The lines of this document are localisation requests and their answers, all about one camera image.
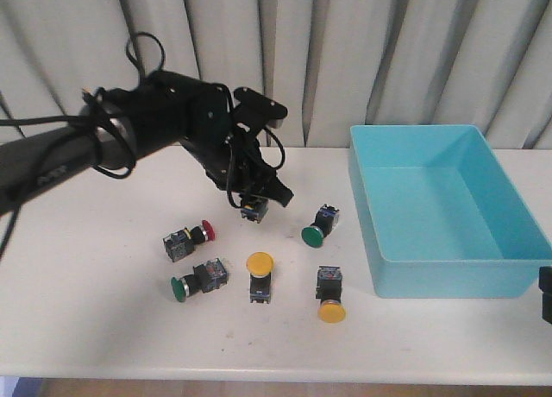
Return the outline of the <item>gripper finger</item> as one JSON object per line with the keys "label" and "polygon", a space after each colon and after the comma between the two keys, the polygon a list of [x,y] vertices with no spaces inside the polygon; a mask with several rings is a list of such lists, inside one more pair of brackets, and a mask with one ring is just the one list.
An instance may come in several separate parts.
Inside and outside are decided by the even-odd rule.
{"label": "gripper finger", "polygon": [[542,292],[542,318],[552,321],[552,267],[540,267],[538,287]]}

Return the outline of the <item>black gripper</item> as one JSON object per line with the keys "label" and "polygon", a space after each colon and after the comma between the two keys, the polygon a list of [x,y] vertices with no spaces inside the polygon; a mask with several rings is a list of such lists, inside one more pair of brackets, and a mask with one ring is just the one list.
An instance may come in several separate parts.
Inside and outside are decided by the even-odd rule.
{"label": "black gripper", "polygon": [[222,84],[186,81],[187,122],[182,146],[216,187],[238,192],[242,201],[262,198],[287,207],[294,194],[262,159],[257,135],[267,124],[260,104],[269,99],[251,89],[234,94]]}

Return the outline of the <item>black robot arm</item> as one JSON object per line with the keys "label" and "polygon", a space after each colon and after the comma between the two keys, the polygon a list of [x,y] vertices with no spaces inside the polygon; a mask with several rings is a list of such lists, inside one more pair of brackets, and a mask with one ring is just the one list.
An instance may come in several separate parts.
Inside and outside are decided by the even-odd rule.
{"label": "black robot arm", "polygon": [[[98,89],[75,117],[1,147],[1,210],[87,168],[115,179],[180,143],[244,218],[292,191],[262,158],[258,134],[285,106],[156,70],[131,91]],[[382,298],[510,298],[537,284],[551,318],[551,245],[472,125],[356,125],[349,177],[374,291]]]}

